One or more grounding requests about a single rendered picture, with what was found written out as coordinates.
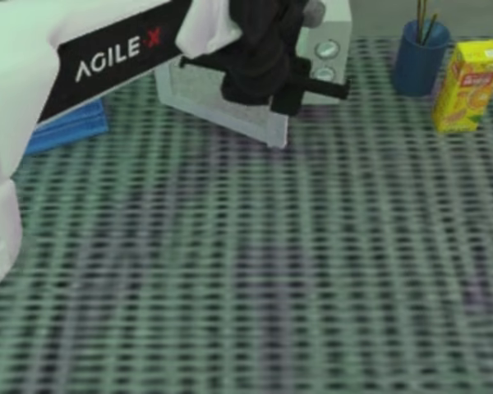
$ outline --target blue cup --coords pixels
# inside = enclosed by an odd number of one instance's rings
[[[423,35],[429,30],[430,22],[424,23]],[[403,28],[402,42],[393,71],[393,86],[399,94],[422,97],[431,94],[451,33],[448,28],[436,22],[425,45],[417,43],[417,21],[411,21]]]

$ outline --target agile-x logo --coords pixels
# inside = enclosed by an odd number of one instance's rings
[[[79,83],[93,74],[100,74],[106,68],[124,63],[141,54],[142,46],[150,49],[160,45],[161,28],[148,30],[146,37],[136,35],[124,44],[115,44],[104,51],[97,52],[89,61],[82,60],[76,73],[75,82]]]
[[[177,33],[191,0],[172,0],[58,47],[60,71],[39,122],[181,54]]]

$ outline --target red x letter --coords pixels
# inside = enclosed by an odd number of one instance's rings
[[[161,29],[160,27],[155,28],[155,30],[148,30],[148,48],[152,48],[155,45],[160,44],[160,33]]]

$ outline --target blue cloth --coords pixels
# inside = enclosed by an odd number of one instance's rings
[[[424,34],[429,28],[424,24]],[[407,23],[403,29],[402,42],[393,71],[393,85],[405,96],[422,97],[431,94],[438,72],[449,46],[451,34],[436,22],[425,45],[417,44],[417,22]]]
[[[108,132],[108,119],[101,100],[59,117],[35,130],[25,155],[44,152],[94,135]]]

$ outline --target yellow carton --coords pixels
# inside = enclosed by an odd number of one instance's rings
[[[493,94],[493,39],[458,43],[433,108],[439,132],[474,131]]]

